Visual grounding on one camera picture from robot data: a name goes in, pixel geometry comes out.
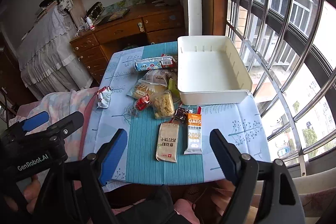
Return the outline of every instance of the striped fabric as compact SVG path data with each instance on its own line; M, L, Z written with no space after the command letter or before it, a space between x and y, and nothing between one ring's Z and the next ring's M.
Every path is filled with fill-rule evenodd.
M146 46L142 58L159 57L162 53L177 55L177 42ZM152 108L132 117L129 132L126 181L141 184L183 185L204 182L202 155L184 155L187 129L180 125L177 163L157 161L155 158L159 127L167 119L155 119Z

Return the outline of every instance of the white plastic tray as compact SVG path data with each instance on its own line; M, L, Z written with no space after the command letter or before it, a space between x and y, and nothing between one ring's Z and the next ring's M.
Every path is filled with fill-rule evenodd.
M185 105L240 103L252 80L229 37L179 37L178 84Z

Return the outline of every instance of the green snack package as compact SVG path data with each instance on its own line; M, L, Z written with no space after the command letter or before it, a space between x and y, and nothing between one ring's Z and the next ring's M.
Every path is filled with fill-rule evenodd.
M169 79L168 82L168 90L170 90L170 92L176 96L177 98L180 98L180 93L179 90L177 89L177 81L174 80L173 78Z

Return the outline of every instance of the barcode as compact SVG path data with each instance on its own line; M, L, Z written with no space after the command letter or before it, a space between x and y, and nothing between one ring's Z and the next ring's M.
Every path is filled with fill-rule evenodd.
M162 64L163 66L165 66L165 65L172 65L173 62L172 62L171 60L167 60L167 61L161 61L161 64Z

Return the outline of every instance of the bottle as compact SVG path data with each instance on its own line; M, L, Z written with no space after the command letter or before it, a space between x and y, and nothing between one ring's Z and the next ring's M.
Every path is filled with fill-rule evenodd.
M89 25L90 30L93 30L95 28L95 26L93 25L93 22L92 22L91 18L86 17L86 22Z

